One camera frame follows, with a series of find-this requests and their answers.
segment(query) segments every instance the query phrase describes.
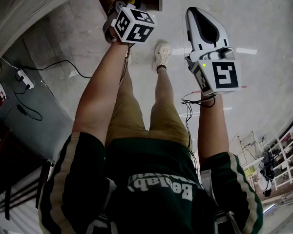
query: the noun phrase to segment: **t-shirt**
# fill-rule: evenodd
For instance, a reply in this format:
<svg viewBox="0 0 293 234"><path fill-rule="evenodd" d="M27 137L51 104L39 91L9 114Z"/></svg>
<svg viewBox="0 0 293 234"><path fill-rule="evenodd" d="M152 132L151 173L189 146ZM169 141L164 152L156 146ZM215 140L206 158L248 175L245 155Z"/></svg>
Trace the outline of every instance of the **t-shirt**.
<svg viewBox="0 0 293 234"><path fill-rule="evenodd" d="M116 139L105 150L86 133L65 143L40 203L42 230L51 233L214 233L232 213L242 233L258 233L262 206L236 156L206 160L213 197L199 184L188 150L176 142ZM228 232L231 224L219 225Z"/></svg>

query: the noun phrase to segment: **white floor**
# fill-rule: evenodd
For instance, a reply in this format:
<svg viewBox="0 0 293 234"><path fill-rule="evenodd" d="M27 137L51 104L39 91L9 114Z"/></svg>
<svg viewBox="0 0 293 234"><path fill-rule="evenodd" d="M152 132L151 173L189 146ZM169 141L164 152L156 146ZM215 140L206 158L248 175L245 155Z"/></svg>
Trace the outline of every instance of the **white floor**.
<svg viewBox="0 0 293 234"><path fill-rule="evenodd" d="M151 65L158 39L166 39L172 46L168 72L179 114L187 112L181 104L182 96L200 90L184 61L184 51L191 48L185 23L185 12L191 6L208 11L224 25L234 50L256 52L235 53L247 88L224 95L230 151L241 155L236 135L244 137L254 131L258 138L267 135L270 139L272 129L279 132L293 117L293 0L163 0L163 12L154 12L158 27L146 44L132 48L129 68L146 127L154 103L156 74ZM104 22L98 0L71 0L34 26L24 36L24 42L37 68L69 59L80 72L90 76L108 48L102 34ZM62 69L43 71L41 76L74 118L88 80L76 75L68 64L63 64ZM199 97L195 94L189 98ZM193 107L193 111L199 112L199 107ZM195 151L198 120L196 116L189 122Z"/></svg>

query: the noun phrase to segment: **power strip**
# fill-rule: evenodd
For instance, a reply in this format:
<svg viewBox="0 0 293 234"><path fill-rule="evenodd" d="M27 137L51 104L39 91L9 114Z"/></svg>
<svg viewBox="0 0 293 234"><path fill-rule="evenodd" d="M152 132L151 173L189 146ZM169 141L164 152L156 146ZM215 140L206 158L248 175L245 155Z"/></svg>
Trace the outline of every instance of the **power strip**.
<svg viewBox="0 0 293 234"><path fill-rule="evenodd" d="M25 74L25 72L22 69L18 70L18 75L20 76L20 78L23 77L21 79L25 83L26 86L29 85L29 89L34 88L34 84L31 82L31 80L28 78L28 76Z"/></svg>

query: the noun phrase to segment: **khaki shorts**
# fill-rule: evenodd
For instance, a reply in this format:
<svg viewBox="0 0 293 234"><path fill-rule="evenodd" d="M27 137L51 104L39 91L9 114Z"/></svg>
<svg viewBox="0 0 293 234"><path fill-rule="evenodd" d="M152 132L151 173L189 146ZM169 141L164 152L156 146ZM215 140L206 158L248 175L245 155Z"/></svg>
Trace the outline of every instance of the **khaki shorts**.
<svg viewBox="0 0 293 234"><path fill-rule="evenodd" d="M170 140L188 147L189 136L173 103L155 103L150 130L145 129L142 112L134 96L118 94L107 131L106 144L117 138L155 138Z"/></svg>

